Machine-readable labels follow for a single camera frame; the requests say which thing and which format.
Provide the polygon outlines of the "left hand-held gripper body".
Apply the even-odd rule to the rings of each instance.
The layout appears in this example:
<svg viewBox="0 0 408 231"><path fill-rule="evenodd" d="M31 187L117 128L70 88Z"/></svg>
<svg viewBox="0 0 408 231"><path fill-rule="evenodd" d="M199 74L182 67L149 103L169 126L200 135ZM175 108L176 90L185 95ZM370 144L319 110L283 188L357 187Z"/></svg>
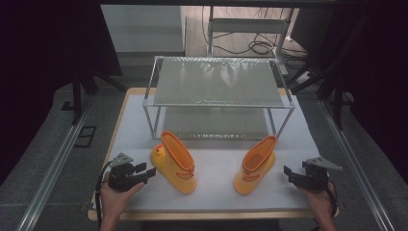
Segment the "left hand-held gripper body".
<svg viewBox="0 0 408 231"><path fill-rule="evenodd" d="M135 172L133 158L120 152L110 163L109 186L117 192L127 192L140 183L141 172Z"/></svg>

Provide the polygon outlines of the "person's left hand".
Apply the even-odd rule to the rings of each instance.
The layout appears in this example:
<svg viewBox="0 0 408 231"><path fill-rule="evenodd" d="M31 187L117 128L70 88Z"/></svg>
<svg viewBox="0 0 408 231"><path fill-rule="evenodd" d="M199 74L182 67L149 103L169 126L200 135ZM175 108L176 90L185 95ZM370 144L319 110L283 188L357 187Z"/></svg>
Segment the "person's left hand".
<svg viewBox="0 0 408 231"><path fill-rule="evenodd" d="M121 214L128 205L130 198L143 187L144 183L138 183L127 192L117 192L109 186L110 172L108 171L103 177L101 184L100 196L102 200L103 220L109 218L120 218Z"/></svg>

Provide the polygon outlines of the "grey metal frame stand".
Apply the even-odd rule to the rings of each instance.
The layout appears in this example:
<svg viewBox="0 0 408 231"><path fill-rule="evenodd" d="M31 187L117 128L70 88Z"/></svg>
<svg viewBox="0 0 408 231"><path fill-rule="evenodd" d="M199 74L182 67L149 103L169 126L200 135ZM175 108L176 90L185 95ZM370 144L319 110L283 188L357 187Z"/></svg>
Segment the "grey metal frame stand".
<svg viewBox="0 0 408 231"><path fill-rule="evenodd" d="M284 19L214 18L214 7L211 6L207 30L207 56L213 56L213 33L275 34L279 36L279 40L273 49L273 55L280 74L283 77L287 77L289 72L282 60L282 50L292 16L293 9L289 9Z"/></svg>

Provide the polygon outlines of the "black tripod stand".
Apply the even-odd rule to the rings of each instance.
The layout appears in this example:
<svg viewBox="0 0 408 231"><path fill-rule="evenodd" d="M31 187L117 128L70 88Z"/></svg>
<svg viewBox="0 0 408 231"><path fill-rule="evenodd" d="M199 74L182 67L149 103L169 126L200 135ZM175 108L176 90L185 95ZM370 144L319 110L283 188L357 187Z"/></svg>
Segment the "black tripod stand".
<svg viewBox="0 0 408 231"><path fill-rule="evenodd" d="M342 106L344 93L344 77L341 74L341 67L344 64L346 56L351 51L353 43L358 38L369 18L369 13L360 13L359 16L353 22L349 23L338 36L335 48L329 48L318 55L314 60L308 61L291 79L291 82L297 80L302 73L312 66L317 65L319 59L329 57L330 65L327 68L322 69L318 74L313 75L305 82L292 87L291 92L296 94L307 87L312 86L314 83L322 81L322 84L317 90L317 97L318 99L325 100L331 94L334 94L333 120L340 130L343 129Z"/></svg>
<svg viewBox="0 0 408 231"><path fill-rule="evenodd" d="M101 73L92 73L92 74L73 74L72 80L72 93L73 93L73 112L74 117L72 120L72 124L75 125L81 115L82 115L82 99L81 99L81 89L84 89L87 94L96 94L98 91L98 87L96 86L96 82L94 78L97 77L104 82L108 83L109 85L121 90L127 91L128 88L124 85L120 84L118 81L113 79L112 77L101 74Z"/></svg>

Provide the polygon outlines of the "white table cover sheet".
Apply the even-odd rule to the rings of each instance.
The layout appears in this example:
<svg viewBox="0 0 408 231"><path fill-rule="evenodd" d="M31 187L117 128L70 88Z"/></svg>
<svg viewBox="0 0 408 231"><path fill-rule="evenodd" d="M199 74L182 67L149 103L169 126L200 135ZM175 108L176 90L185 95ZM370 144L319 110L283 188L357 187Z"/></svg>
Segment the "white table cover sheet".
<svg viewBox="0 0 408 231"><path fill-rule="evenodd" d="M185 140L183 144L195 161L195 190L189 194L178 192L158 173L132 196L129 212L277 211L308 207L302 193L283 173L284 167L302 173L301 163L319 155L299 106L278 138L274 165L248 195L236 192L233 182L254 141Z"/></svg>

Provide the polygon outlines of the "white power strip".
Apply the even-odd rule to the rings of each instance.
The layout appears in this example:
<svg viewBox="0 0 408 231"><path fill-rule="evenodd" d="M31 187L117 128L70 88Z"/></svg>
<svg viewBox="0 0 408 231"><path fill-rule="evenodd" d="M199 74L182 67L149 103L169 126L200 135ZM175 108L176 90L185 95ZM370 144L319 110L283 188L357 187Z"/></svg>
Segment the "white power strip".
<svg viewBox="0 0 408 231"><path fill-rule="evenodd" d="M303 82L309 80L312 76L313 76L312 73L310 73L309 71L306 71L305 73L303 73L300 77L298 77L298 78L296 79L296 82L297 82L298 84L301 84L301 83L303 83Z"/></svg>

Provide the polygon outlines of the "person's right hand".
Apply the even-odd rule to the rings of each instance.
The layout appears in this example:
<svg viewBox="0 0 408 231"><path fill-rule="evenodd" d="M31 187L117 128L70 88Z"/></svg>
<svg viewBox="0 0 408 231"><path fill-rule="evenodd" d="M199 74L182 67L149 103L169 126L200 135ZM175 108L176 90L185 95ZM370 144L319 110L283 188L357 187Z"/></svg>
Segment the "person's right hand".
<svg viewBox="0 0 408 231"><path fill-rule="evenodd" d="M298 189L306 197L314 217L318 222L333 220L332 212L334 209L327 192L314 193L300 187L298 187Z"/></svg>

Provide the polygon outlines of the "aluminium floor rail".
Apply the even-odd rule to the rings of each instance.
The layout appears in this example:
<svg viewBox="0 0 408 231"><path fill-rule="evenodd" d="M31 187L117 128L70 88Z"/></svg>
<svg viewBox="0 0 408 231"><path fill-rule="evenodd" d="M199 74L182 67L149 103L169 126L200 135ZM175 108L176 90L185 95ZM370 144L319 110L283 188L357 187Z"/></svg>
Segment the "aluminium floor rail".
<svg viewBox="0 0 408 231"><path fill-rule="evenodd" d="M377 193L374 191L367 175L364 173L358 159L355 156L353 149L351 148L344 131L341 130L336 124L333 115L334 113L330 109L330 105L325 101L319 101L320 106L325 114L327 123L332 130L340 149L342 150L345 160L347 161L350 170L366 199L371 213L376 220L381 231L395 231L395 227L389 218L389 214L379 199Z"/></svg>
<svg viewBox="0 0 408 231"><path fill-rule="evenodd" d="M77 122L70 126L62 144L58 149L57 154L53 158L50 167L47 169L44 177L42 178L36 193L34 194L15 231L34 230L45 204L61 175L74 143L79 136L82 127L84 126L92 104L92 97L89 97L84 101L82 114L77 119Z"/></svg>

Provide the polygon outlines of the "two-tier metal shoe rack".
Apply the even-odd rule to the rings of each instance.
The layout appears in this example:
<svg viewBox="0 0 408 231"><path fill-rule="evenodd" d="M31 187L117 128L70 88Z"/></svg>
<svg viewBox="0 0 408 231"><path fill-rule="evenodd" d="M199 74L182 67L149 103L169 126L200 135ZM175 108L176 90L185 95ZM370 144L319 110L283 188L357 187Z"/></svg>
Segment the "two-tier metal shoe rack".
<svg viewBox="0 0 408 231"><path fill-rule="evenodd" d="M155 58L142 101L151 137L279 137L294 111L275 59Z"/></svg>

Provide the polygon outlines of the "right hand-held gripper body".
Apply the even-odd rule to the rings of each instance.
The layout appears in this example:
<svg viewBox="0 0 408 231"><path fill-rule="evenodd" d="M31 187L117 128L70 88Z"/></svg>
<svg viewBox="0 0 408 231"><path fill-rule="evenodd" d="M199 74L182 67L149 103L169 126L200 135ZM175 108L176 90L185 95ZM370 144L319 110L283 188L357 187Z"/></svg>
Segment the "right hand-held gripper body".
<svg viewBox="0 0 408 231"><path fill-rule="evenodd" d="M323 157L307 159L304 162L309 163L309 167L304 168L304 180L297 185L312 193L320 193L325 189L329 180L328 170L343 169Z"/></svg>

